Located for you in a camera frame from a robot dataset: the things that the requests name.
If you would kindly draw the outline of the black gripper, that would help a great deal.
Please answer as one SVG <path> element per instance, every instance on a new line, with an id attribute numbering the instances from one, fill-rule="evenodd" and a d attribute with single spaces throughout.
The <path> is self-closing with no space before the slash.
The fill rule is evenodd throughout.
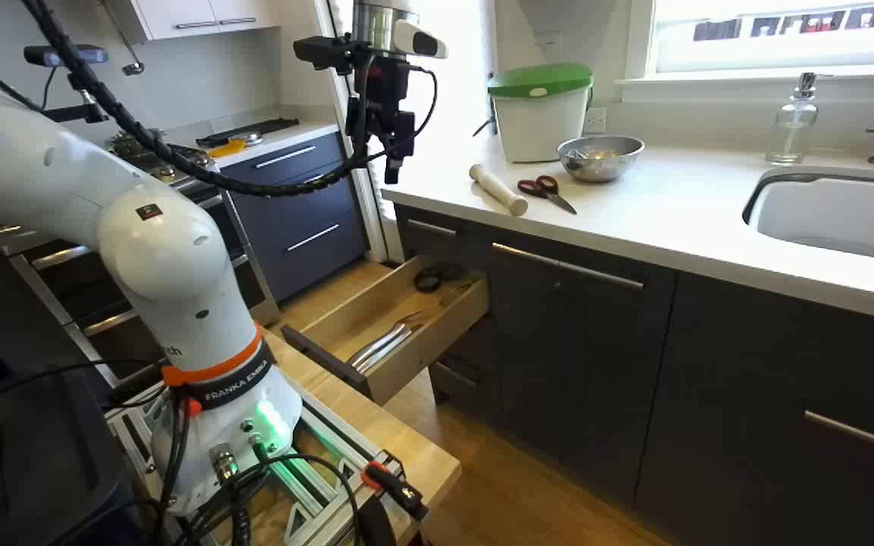
<path id="1" fill-rule="evenodd" d="M 402 158 L 411 153 L 414 114 L 399 107 L 409 88 L 402 57 L 365 52 L 356 63 L 356 95 L 348 97 L 345 130 L 358 155 L 371 141 L 385 153 L 385 185 L 397 185 Z"/>

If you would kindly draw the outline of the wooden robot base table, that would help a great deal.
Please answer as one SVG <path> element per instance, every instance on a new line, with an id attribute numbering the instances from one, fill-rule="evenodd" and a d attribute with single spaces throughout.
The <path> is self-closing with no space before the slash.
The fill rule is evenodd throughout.
<path id="1" fill-rule="evenodd" d="M 423 546 L 454 478 L 291 382 L 265 335 L 215 369 L 166 367 L 107 426 L 140 473 L 153 546 Z"/>

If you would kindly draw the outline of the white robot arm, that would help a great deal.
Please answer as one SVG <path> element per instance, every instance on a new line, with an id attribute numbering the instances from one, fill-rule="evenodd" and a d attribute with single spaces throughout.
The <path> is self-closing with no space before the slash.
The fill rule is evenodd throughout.
<path id="1" fill-rule="evenodd" d="M 221 231 L 176 189 L 0 91 L 0 224 L 100 256 L 166 364 L 144 410 L 160 492 L 176 515 L 221 490 L 228 461 L 294 456 L 301 392 L 251 320 Z"/>

